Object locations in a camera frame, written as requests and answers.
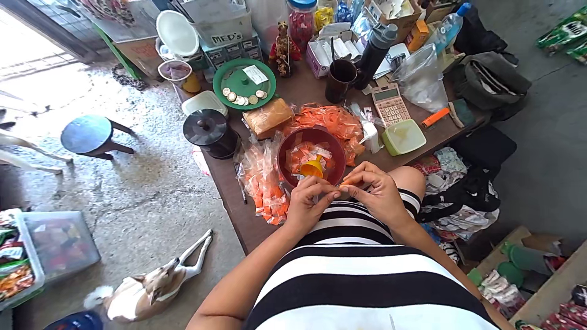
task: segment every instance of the hand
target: hand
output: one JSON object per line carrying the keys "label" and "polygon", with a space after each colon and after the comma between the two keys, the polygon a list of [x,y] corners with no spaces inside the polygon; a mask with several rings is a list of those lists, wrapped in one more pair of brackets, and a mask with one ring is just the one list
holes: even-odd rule
{"label": "hand", "polygon": [[[361,189],[364,183],[371,184],[373,190],[367,192]],[[392,230],[413,221],[406,211],[393,178],[368,161],[355,167],[344,178],[339,188],[363,203],[372,216]]]}
{"label": "hand", "polygon": [[[312,199],[325,193],[318,203]],[[284,227],[293,228],[296,232],[307,234],[318,223],[324,210],[335,198],[340,197],[337,187],[328,181],[315,176],[305,177],[298,182],[298,186],[292,190],[288,208],[288,218]]]}

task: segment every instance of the black canister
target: black canister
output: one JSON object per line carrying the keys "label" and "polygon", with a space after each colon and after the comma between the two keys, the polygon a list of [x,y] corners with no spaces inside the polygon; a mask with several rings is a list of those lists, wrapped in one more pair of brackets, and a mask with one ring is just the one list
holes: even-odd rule
{"label": "black canister", "polygon": [[363,51],[361,60],[357,63],[359,73],[355,82],[356,89],[363,90],[367,87],[389,51],[389,48],[392,47],[396,37],[397,26],[395,24],[383,25],[377,23],[375,25],[371,31],[369,43],[367,43],[367,47]]}
{"label": "black canister", "polygon": [[213,109],[193,112],[184,122],[184,136],[216,159],[230,159],[238,146],[238,134],[222,113]]}

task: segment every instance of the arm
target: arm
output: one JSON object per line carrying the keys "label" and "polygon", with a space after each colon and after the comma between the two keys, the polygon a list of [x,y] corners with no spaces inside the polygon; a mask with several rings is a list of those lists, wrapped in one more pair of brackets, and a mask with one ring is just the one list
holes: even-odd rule
{"label": "arm", "polygon": [[[373,189],[364,191],[355,186],[370,183]],[[402,198],[397,191],[393,178],[375,165],[363,162],[346,177],[340,190],[348,192],[363,203],[371,215],[385,223],[392,232],[394,240],[409,247],[414,247],[428,254],[461,282],[477,299],[481,301],[489,317],[502,330],[514,330],[514,327],[482,296],[469,277],[448,257],[432,240],[428,233],[407,213]]]}
{"label": "arm", "polygon": [[[312,198],[326,193],[318,203]],[[212,289],[187,325],[187,330],[236,330],[250,313],[271,269],[318,222],[338,188],[307,177],[292,191],[285,224],[253,250]]]}

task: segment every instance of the black and white striped shirt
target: black and white striped shirt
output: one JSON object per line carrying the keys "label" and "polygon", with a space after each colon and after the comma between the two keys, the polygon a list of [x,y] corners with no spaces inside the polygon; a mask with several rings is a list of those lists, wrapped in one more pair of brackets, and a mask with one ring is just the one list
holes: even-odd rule
{"label": "black and white striped shirt", "polygon": [[[419,198],[400,191],[412,216]],[[481,302],[435,260],[396,245],[366,208],[334,201],[271,271],[244,329],[495,330]]]}

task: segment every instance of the dog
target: dog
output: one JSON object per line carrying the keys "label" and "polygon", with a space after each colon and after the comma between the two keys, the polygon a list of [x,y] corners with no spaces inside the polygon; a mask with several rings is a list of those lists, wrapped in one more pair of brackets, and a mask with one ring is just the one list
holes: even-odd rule
{"label": "dog", "polygon": [[[202,271],[204,255],[212,241],[212,230],[208,230],[194,245],[179,258],[148,274],[125,278],[113,291],[113,287],[98,287],[87,295],[84,307],[92,309],[102,304],[112,321],[121,323],[138,322],[163,312],[176,297],[186,280]],[[185,260],[204,243],[195,266],[184,265]]]}
{"label": "dog", "polygon": [[[18,137],[16,135],[12,134],[11,132],[9,132],[7,130],[3,130],[3,129],[0,129],[0,144],[3,144],[5,146],[21,146],[21,147],[31,148],[35,151],[38,151],[38,152],[44,154],[47,157],[61,160],[66,163],[73,162],[73,158],[71,158],[71,157],[62,157],[62,156],[58,156],[56,154],[52,154],[48,151],[41,149],[35,143],[29,142],[21,137]],[[11,154],[5,150],[0,150],[0,163],[12,164],[14,166],[18,166],[18,167],[21,167],[21,168],[23,168],[25,170],[29,170],[29,171],[30,170],[40,170],[40,171],[51,172],[53,174],[62,174],[63,173],[63,170],[58,167],[46,167],[46,166],[42,166],[42,165],[29,164],[26,160],[14,155],[14,154]]]}

